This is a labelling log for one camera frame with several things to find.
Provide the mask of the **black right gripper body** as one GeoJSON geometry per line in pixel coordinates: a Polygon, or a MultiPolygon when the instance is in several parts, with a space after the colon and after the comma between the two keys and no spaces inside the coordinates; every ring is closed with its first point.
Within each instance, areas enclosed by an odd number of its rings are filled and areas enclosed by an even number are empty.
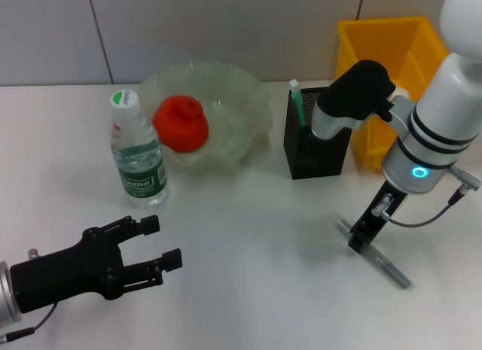
{"type": "Polygon", "coordinates": [[[395,213],[406,197],[406,193],[392,186],[388,181],[385,181],[367,210],[354,226],[367,223],[373,227],[377,227],[378,234],[388,222],[387,218],[395,213]]]}

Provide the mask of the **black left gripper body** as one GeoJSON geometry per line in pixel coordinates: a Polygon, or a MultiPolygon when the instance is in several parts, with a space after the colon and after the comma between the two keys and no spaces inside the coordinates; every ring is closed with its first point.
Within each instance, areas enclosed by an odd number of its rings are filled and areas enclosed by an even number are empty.
{"type": "Polygon", "coordinates": [[[123,267],[116,241],[88,229],[70,248],[12,266],[14,299],[23,314],[90,292],[116,300],[124,293],[123,267]]]}

